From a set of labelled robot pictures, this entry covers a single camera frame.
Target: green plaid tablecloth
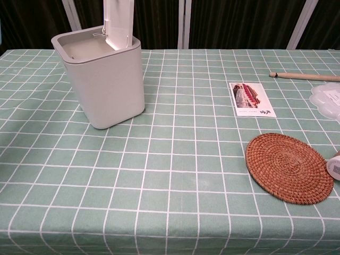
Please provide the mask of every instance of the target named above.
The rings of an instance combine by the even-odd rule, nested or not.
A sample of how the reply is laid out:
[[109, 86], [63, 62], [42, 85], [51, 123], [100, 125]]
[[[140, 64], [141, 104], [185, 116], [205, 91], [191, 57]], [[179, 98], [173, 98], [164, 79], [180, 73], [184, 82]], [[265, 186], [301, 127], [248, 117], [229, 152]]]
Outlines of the green plaid tablecloth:
[[[326, 159], [340, 124], [309, 102], [340, 75], [334, 50], [143, 50], [145, 111], [107, 130], [82, 112], [53, 50], [0, 57], [0, 255], [340, 254], [340, 184], [312, 206], [249, 175], [255, 136], [296, 137]], [[277, 118], [236, 117], [229, 82], [261, 82]]]

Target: dark curtain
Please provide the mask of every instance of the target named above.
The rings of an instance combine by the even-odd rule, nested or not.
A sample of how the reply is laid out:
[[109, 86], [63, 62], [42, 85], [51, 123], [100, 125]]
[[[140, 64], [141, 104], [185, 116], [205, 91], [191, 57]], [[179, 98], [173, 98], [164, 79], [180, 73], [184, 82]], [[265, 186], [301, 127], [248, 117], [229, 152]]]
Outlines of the dark curtain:
[[[103, 0], [74, 0], [82, 28], [103, 24]], [[135, 0], [133, 35], [143, 49], [176, 49], [179, 0]]]
[[193, 0], [190, 48], [286, 48], [305, 0]]
[[71, 31], [61, 0], [0, 0], [0, 19], [0, 54], [7, 49], [52, 49], [52, 37]]
[[319, 0], [297, 49], [340, 49], [339, 0]]

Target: postcard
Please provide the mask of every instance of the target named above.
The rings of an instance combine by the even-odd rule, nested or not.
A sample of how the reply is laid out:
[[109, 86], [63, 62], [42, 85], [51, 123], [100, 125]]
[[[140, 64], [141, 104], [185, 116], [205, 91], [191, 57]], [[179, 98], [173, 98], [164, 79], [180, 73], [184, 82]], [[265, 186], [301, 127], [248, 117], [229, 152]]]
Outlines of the postcard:
[[229, 83], [238, 116], [276, 117], [261, 83]]

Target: trash can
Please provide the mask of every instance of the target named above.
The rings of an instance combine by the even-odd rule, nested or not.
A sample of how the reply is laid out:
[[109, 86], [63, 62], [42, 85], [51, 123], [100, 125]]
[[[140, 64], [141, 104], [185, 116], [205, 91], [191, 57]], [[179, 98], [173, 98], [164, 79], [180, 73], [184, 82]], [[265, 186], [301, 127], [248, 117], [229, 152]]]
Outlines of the trash can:
[[91, 125], [105, 129], [145, 108], [140, 41], [112, 49], [102, 26], [52, 38], [79, 104]]

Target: woven coaster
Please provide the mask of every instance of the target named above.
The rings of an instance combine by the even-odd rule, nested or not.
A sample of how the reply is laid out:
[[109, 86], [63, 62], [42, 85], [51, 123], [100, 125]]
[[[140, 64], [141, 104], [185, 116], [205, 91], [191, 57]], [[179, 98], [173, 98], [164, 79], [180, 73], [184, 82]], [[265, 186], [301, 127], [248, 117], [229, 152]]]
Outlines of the woven coaster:
[[311, 205], [333, 188], [324, 158], [312, 147], [287, 135], [267, 133], [247, 146], [245, 161], [255, 181], [286, 202]]

